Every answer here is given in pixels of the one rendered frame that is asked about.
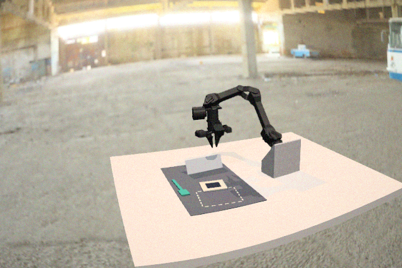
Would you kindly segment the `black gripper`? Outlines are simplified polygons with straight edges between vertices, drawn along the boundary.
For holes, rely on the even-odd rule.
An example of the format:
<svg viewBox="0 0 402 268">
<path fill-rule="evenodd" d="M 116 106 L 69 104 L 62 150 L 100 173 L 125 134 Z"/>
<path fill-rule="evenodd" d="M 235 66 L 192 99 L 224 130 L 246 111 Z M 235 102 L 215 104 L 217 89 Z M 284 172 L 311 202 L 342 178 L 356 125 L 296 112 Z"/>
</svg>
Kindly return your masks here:
<svg viewBox="0 0 402 268">
<path fill-rule="evenodd" d="M 220 122 L 219 118 L 218 119 L 207 119 L 207 123 L 208 123 L 208 127 L 207 127 L 207 131 L 204 130 L 197 130 L 195 131 L 195 136 L 201 138 L 201 137 L 206 137 L 207 140 L 210 143 L 211 148 L 213 148 L 213 136 L 212 134 L 214 132 L 212 132 L 211 127 L 212 127 L 212 123 L 215 122 L 215 124 L 218 124 Z M 232 133 L 232 128 L 228 126 L 228 131 L 226 133 Z M 220 141 L 221 136 L 215 136 L 215 146 L 217 147 Z"/>
</svg>

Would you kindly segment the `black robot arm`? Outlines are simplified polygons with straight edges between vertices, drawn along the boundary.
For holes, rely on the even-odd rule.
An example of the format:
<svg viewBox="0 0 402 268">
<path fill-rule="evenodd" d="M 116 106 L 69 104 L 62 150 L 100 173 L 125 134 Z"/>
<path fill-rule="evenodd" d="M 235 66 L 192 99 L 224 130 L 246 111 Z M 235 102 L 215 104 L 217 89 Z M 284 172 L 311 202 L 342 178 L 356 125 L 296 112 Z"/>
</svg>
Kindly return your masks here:
<svg viewBox="0 0 402 268">
<path fill-rule="evenodd" d="M 249 92 L 249 94 L 247 95 L 244 92 Z M 205 119 L 206 116 L 208 119 L 218 119 L 218 109 L 222 109 L 219 103 L 234 96 L 241 96 L 243 99 L 249 101 L 249 103 L 251 103 L 256 109 L 259 121 L 263 128 L 261 131 L 261 136 L 264 142 L 268 143 L 271 148 L 274 146 L 274 144 L 283 143 L 281 139 L 283 137 L 282 134 L 276 132 L 275 128 L 269 123 L 265 109 L 261 103 L 260 90 L 252 86 L 238 85 L 221 93 L 207 94 L 205 96 L 203 107 L 192 107 L 193 120 Z M 218 124 L 213 122 L 211 130 L 214 132 L 215 136 L 223 136 L 224 133 L 228 131 L 228 126 L 222 125 L 221 122 Z"/>
</svg>

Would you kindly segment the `white tile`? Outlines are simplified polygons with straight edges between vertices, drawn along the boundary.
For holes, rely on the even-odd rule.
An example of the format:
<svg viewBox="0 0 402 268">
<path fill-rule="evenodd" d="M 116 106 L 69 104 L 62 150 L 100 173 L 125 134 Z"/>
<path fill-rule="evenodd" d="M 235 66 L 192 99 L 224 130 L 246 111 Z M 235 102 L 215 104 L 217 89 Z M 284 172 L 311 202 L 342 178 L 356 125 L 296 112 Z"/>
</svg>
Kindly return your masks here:
<svg viewBox="0 0 402 268">
<path fill-rule="evenodd" d="M 224 184 L 223 180 L 203 181 L 203 182 L 199 182 L 199 184 L 202 187 L 203 192 L 227 189 L 227 186 Z"/>
</svg>

